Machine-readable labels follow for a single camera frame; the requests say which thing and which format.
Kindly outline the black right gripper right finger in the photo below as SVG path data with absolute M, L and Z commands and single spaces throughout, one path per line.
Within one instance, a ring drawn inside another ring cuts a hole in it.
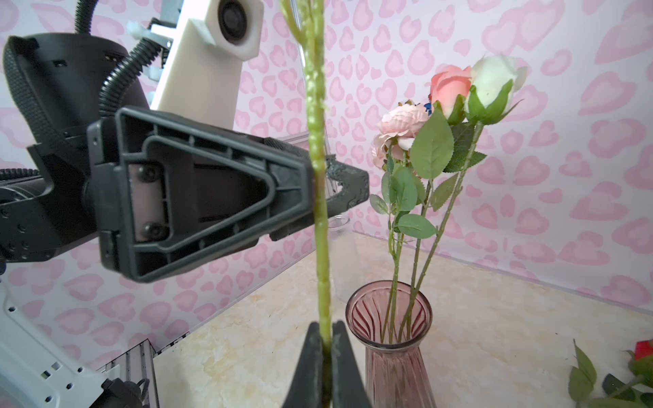
M 343 321 L 333 324 L 331 346 L 332 407 L 372 408 Z

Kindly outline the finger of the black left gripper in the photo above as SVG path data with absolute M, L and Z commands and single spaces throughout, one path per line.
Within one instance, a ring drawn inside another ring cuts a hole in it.
M 283 184 L 277 191 L 280 204 L 292 214 L 292 220 L 270 232 L 272 241 L 280 241 L 314 224 L 315 176 L 309 151 L 273 138 L 267 139 L 267 146 L 291 155 L 300 165 L 298 172 L 284 170 L 279 177 Z M 367 171 L 342 163 L 333 155 L 326 156 L 326 182 L 339 187 L 339 191 L 330 190 L 326 194 L 330 218 L 346 213 L 369 198 Z

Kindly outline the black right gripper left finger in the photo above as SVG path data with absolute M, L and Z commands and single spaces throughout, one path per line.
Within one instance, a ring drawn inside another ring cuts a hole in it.
M 322 407 L 323 342 L 317 322 L 312 322 L 304 338 L 299 361 L 282 408 Z

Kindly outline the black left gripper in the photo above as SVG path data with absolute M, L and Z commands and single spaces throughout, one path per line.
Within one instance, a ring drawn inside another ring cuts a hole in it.
M 272 138 L 134 106 L 87 137 L 91 182 L 43 144 L 28 148 L 35 169 L 1 171 L 3 263 L 49 261 L 98 230 L 107 270 L 157 282 L 251 248 L 313 206 L 306 152 Z

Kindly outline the pink rose stem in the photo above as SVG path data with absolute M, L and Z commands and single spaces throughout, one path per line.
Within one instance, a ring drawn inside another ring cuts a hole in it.
M 426 198 L 422 203 L 419 220 L 426 229 L 417 245 L 433 237 L 429 255 L 421 271 L 419 256 L 413 261 L 411 278 L 413 299 L 421 290 L 435 250 L 446 230 L 457 197 L 462 189 L 474 149 L 457 149 L 459 137 L 455 127 L 465 119 L 464 103 L 471 87 L 471 68 L 445 66 L 432 77 L 430 102 L 432 115 L 419 131 L 411 148 L 411 163 L 419 178 L 427 182 Z

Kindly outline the green flower stem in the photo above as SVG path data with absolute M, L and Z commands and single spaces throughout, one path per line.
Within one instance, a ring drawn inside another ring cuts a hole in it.
M 281 2 L 281 10 L 289 31 L 302 47 L 304 55 L 309 158 L 315 176 L 314 221 L 319 332 L 323 355 L 325 358 L 329 358 L 332 346 L 332 317 L 328 253 L 328 204 L 326 200 L 324 8 L 323 1 L 298 1 L 297 9 L 301 20 L 298 23 L 295 20 L 291 3 L 289 1 Z

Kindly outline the white rose stem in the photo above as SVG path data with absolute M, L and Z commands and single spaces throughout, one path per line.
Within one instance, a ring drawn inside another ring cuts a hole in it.
M 513 98 L 523 87 L 527 76 L 525 67 L 519 66 L 515 58 L 503 54 L 483 57 L 471 66 L 471 87 L 464 103 L 465 119 L 454 129 L 459 137 L 457 149 L 474 149 L 466 173 L 485 160 L 485 154 L 476 150 L 482 131 L 500 123 L 515 108 Z M 417 193 L 413 205 L 407 203 L 403 192 L 395 193 L 396 199 L 401 202 L 401 209 L 408 210 L 407 214 L 397 219 L 396 228 L 405 238 L 418 241 L 426 229 L 421 225 L 419 216 L 426 198 L 427 182 L 416 175 L 414 168 L 410 173 L 423 186 L 423 190 Z

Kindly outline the pink peony stem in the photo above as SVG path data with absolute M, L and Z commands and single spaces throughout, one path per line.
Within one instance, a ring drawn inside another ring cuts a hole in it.
M 395 344 L 401 340 L 396 324 L 397 298 L 401 255 L 406 238 L 396 228 L 396 221 L 408 210 L 401 209 L 401 202 L 392 190 L 395 174 L 412 170 L 411 148 L 423 125 L 430 120 L 431 111 L 412 100 L 382 116 L 378 123 L 379 135 L 372 141 L 372 158 L 375 166 L 384 170 L 382 195 L 374 196 L 374 202 L 383 202 L 389 214 L 389 254 L 394 263 L 394 275 L 390 286 L 389 301 L 380 334 L 379 343 Z

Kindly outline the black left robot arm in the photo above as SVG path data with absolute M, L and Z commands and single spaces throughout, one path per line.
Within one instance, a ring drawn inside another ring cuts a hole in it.
M 45 262 L 92 239 L 102 265 L 161 281 L 314 222 L 307 151 L 146 105 L 161 50 L 88 34 L 10 37 L 3 69 L 35 169 L 1 173 L 1 262 Z

